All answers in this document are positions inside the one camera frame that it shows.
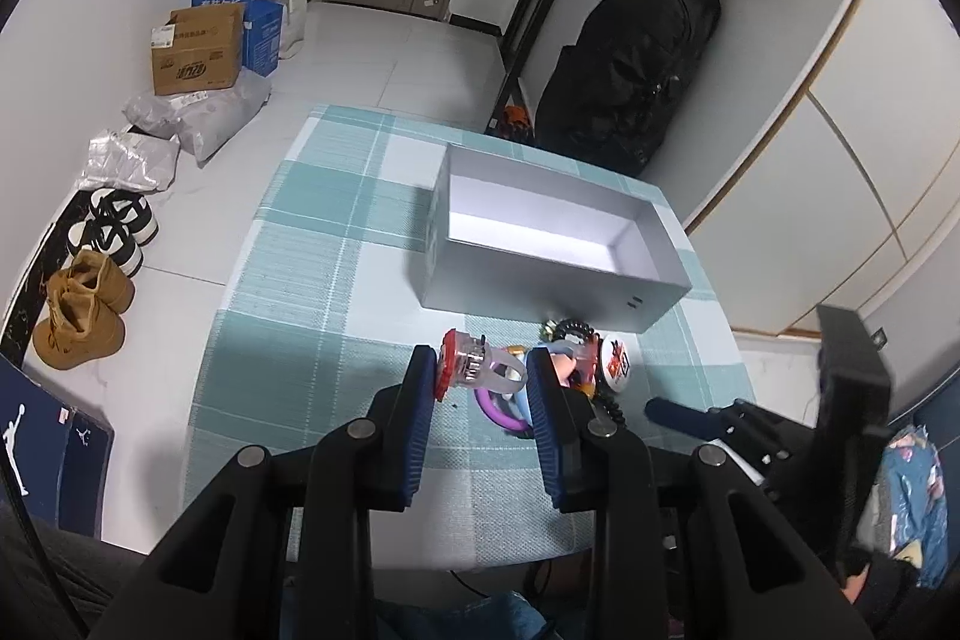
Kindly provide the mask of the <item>grey open cardboard box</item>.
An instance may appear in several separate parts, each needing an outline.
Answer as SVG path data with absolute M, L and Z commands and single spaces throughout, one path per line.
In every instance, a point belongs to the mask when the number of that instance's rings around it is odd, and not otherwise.
M 639 335 L 690 291 L 651 200 L 493 152 L 444 152 L 425 229 L 423 307 Z

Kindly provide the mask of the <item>black white sneaker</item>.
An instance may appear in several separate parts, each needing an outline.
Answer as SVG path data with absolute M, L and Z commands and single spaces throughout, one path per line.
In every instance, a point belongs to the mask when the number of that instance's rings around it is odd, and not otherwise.
M 91 193 L 91 209 L 98 216 L 119 221 L 139 245 L 149 244 L 160 230 L 149 203 L 137 191 L 98 188 Z
M 127 278 L 137 275 L 143 265 L 139 242 L 121 221 L 112 218 L 88 218 L 73 224 L 67 230 L 67 248 L 72 257 L 82 250 L 106 255 Z

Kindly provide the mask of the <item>grey plastic parcel bag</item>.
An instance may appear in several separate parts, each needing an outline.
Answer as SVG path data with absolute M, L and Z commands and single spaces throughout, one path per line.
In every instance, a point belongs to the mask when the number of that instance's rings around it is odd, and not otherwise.
M 212 159 L 250 124 L 272 96 L 272 81 L 243 68 L 226 89 L 204 89 L 171 96 L 145 92 L 125 104 L 125 120 L 146 135 L 178 138 L 199 166 Z

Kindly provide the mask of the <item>black large backpack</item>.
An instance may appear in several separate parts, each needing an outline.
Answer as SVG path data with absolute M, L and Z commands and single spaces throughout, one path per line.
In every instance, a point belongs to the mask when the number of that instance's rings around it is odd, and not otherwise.
M 721 0 L 601 0 L 535 110 L 545 151 L 636 177 L 664 142 L 721 21 Z

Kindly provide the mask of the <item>tan suede boot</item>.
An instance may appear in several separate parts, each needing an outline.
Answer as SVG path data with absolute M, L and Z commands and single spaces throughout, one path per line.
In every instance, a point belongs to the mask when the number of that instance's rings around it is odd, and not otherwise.
M 55 370 L 75 369 L 124 346 L 121 317 L 88 292 L 59 291 L 47 299 L 47 317 L 32 331 L 32 346 Z
M 135 286 L 114 260 L 96 250 L 83 248 L 67 268 L 55 271 L 46 284 L 52 301 L 64 291 L 91 294 L 101 304 L 122 315 L 132 305 Z

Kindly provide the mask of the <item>blue cardboard box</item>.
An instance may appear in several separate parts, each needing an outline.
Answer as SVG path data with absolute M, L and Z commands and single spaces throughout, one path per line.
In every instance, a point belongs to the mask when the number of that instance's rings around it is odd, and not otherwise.
M 260 76 L 270 76 L 280 60 L 283 7 L 272 0 L 192 0 L 194 7 L 239 3 L 244 7 L 241 42 L 242 66 Z

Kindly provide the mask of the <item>yellow pink cartoon charm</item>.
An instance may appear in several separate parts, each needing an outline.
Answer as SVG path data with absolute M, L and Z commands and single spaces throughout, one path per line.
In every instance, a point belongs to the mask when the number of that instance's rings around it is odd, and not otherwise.
M 558 378 L 560 385 L 579 390 L 588 398 L 596 396 L 596 347 L 563 347 L 560 353 L 551 356 L 551 360 L 553 360 L 556 378 Z

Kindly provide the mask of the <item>brown cardboard box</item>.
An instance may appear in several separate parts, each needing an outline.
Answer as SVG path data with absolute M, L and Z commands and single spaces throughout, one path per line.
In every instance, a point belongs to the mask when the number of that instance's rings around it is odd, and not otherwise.
M 241 69 L 244 7 L 217 3 L 174 10 L 149 35 L 158 96 L 231 88 Z

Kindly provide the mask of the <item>blue jordan shoe box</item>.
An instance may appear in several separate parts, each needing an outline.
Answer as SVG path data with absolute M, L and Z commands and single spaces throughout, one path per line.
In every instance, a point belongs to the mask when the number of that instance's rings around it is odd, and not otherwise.
M 2 450 L 13 494 L 47 525 L 98 539 L 114 432 L 2 359 Z

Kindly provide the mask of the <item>white plastic parcel bag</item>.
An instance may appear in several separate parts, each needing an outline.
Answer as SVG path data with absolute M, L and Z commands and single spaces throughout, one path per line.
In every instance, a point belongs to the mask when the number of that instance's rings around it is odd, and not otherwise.
M 89 140 L 76 188 L 112 187 L 137 193 L 166 190 L 176 177 L 179 151 L 178 140 L 130 131 L 101 131 Z

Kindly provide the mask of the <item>teal plaid tablecloth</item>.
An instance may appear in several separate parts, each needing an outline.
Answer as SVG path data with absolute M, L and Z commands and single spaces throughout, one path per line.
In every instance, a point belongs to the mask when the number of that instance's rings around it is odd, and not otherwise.
M 537 321 L 421 307 L 430 193 L 449 146 L 563 169 L 565 159 L 460 128 L 320 106 L 257 209 L 213 321 L 192 401 L 184 492 L 195 497 L 247 443 L 317 442 L 404 377 L 413 349 L 451 328 L 530 344 Z M 384 569 L 475 569 L 582 551 L 585 513 L 556 512 L 534 443 L 452 390 L 433 414 L 421 486 L 404 515 L 374 522 Z

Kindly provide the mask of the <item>red clear hair clip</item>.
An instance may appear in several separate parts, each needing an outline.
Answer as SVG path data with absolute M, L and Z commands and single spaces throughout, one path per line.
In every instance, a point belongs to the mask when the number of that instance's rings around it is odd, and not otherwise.
M 441 341 L 434 399 L 441 401 L 449 388 L 483 388 L 498 395 L 521 392 L 527 381 L 526 364 L 503 347 L 491 346 L 480 336 L 449 330 Z

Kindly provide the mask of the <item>orange small object on floor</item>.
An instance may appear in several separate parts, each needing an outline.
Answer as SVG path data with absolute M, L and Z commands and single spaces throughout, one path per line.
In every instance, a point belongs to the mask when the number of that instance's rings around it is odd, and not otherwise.
M 529 114 L 523 106 L 508 104 L 503 110 L 503 124 L 505 124 L 506 135 L 515 142 L 528 140 L 532 136 Z

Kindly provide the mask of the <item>white round pin badge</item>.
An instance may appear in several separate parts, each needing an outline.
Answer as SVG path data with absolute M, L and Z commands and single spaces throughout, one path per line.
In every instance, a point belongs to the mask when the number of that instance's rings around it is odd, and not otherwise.
M 631 360 L 620 335 L 607 335 L 599 344 L 599 372 L 610 392 L 620 395 L 630 381 Z

